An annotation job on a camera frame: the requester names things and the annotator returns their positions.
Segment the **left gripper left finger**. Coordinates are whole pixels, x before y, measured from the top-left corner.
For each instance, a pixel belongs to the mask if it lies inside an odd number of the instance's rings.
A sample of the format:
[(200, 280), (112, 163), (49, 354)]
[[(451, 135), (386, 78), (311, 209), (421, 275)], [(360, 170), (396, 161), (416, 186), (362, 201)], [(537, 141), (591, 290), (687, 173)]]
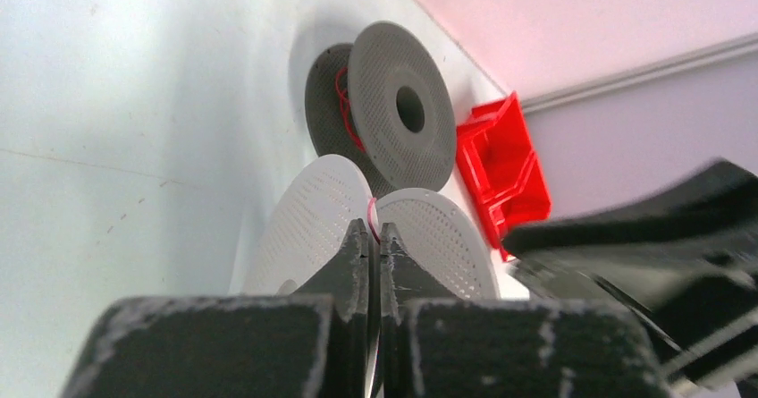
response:
[(365, 397), (370, 237), (350, 222), (295, 292), (142, 296), (91, 329), (65, 397)]

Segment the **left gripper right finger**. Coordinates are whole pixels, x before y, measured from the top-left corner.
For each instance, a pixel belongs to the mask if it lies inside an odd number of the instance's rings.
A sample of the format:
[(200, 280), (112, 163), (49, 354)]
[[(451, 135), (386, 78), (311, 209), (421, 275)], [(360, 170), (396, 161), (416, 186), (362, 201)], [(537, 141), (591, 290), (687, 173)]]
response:
[(666, 397), (633, 315), (576, 300), (462, 300), (381, 231), (388, 397)]

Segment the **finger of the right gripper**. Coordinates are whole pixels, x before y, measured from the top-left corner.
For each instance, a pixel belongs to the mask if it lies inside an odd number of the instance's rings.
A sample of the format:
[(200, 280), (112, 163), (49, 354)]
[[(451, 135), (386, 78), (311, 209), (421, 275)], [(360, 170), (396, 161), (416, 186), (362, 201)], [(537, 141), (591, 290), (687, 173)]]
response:
[(632, 204), (516, 226), (501, 246), (520, 257), (558, 248), (665, 243), (704, 237), (756, 217), (757, 176), (719, 159)]
[(522, 261), (513, 272), (530, 292), (553, 299), (625, 306), (648, 334), (671, 384), (757, 380), (757, 287), (726, 275), (621, 267), (570, 271)]

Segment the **white translucent spool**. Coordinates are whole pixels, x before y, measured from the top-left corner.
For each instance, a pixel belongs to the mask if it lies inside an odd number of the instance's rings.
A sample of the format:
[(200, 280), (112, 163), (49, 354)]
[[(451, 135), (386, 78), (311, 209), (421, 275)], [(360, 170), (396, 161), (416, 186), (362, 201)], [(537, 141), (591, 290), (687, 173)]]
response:
[(421, 188), (374, 199), (359, 168), (334, 154), (307, 165), (283, 193), (233, 291), (295, 290), (334, 257), (354, 219), (374, 219), (370, 233), (394, 224), (409, 256), (461, 299), (499, 298), (491, 252), (457, 204)]

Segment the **dark grey spool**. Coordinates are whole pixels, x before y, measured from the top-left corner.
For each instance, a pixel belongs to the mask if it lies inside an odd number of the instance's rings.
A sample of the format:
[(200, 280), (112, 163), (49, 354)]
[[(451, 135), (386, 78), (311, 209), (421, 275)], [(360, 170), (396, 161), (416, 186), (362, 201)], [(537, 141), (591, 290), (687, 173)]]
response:
[(316, 154), (351, 160), (378, 197), (439, 191), (451, 177), (457, 136), (445, 81), (396, 23), (374, 22), (324, 49), (308, 71), (304, 112)]

